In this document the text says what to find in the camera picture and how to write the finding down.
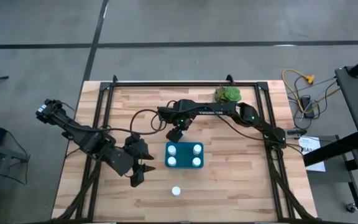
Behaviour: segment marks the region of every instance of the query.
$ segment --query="power strip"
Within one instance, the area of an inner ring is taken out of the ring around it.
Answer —
[[[301,106],[303,111],[310,111],[309,113],[305,113],[305,118],[314,118],[314,111],[312,110],[312,106],[310,103],[310,97],[308,96],[304,96],[302,98],[300,98],[301,101]]]

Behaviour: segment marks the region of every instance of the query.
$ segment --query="concrete floor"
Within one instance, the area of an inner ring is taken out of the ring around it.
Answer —
[[[102,0],[1,0],[0,44],[92,43],[101,5]],[[358,40],[358,0],[110,0],[99,42],[279,40]],[[38,121],[35,111],[46,98],[76,106],[89,53],[0,50],[0,76],[10,76],[0,82],[0,127],[32,155],[29,184],[7,183],[1,192],[0,223],[50,217],[67,141],[60,129]],[[294,68],[319,82],[357,62],[358,45],[98,49],[90,80],[111,80],[113,74],[120,80],[222,80],[229,73],[237,80],[279,80],[283,69]],[[288,81],[295,78],[289,75]],[[328,85],[303,93],[317,97]],[[328,104],[310,135],[356,131],[341,92]],[[23,178],[24,169],[11,175]],[[358,223],[358,212],[344,210],[352,202],[347,184],[311,188],[319,217]]]

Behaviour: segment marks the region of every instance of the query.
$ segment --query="wooden tabletop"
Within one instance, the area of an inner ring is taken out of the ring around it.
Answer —
[[[282,81],[267,81],[278,127],[292,128],[293,120]],[[92,125],[100,82],[83,85],[76,120]],[[109,125],[129,128],[136,111],[165,106],[170,100],[190,99],[212,102],[214,87],[124,87],[114,88]],[[254,89],[239,87],[242,101],[257,107]],[[104,116],[102,107],[101,119]],[[152,113],[138,115],[134,130],[151,131]],[[243,128],[227,119],[244,134],[261,138],[254,128]],[[102,165],[94,213],[96,222],[251,222],[277,221],[272,198],[269,171],[262,141],[247,139],[235,133],[215,116],[197,116],[181,141],[204,144],[204,167],[199,170],[168,169],[164,164],[168,125],[160,133],[143,136],[154,161],[144,161],[156,170],[145,174],[145,182],[132,188],[127,177],[119,177],[105,163]],[[112,131],[117,145],[123,146],[128,133]],[[68,153],[77,145],[70,143]],[[52,217],[58,217],[78,193],[81,185],[85,154],[70,155],[63,167],[62,178]],[[294,149],[284,149],[284,161],[290,188],[309,213],[316,216],[313,197],[302,157]],[[171,189],[181,188],[174,197]],[[283,211],[286,211],[280,192]],[[89,197],[86,198],[85,214]]]

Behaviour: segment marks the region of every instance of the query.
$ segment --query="green plant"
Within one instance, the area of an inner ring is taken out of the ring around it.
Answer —
[[[221,86],[215,90],[214,100],[215,102],[227,102],[227,101],[238,102],[241,100],[240,90],[233,86],[229,86],[229,87]]]

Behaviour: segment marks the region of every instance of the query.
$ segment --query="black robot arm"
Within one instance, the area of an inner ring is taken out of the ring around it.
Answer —
[[[120,176],[131,168],[131,186],[136,187],[144,181],[144,172],[154,170],[145,164],[139,164],[139,159],[154,159],[148,150],[148,146],[138,134],[131,134],[123,147],[115,146],[116,140],[105,131],[83,126],[66,115],[62,108],[62,102],[58,100],[45,100],[45,103],[37,110],[36,115],[44,123],[57,125],[65,130],[62,133],[68,139],[72,139],[80,149],[95,160],[105,162]]]
[[[246,103],[229,101],[226,103],[196,103],[192,100],[179,100],[172,108],[158,107],[158,113],[168,124],[174,128],[168,132],[167,138],[172,142],[178,142],[197,115],[223,115],[229,116],[234,122],[243,127],[254,127],[270,140],[274,147],[283,149],[286,145],[285,131],[274,128],[264,119],[261,119],[255,108]]]

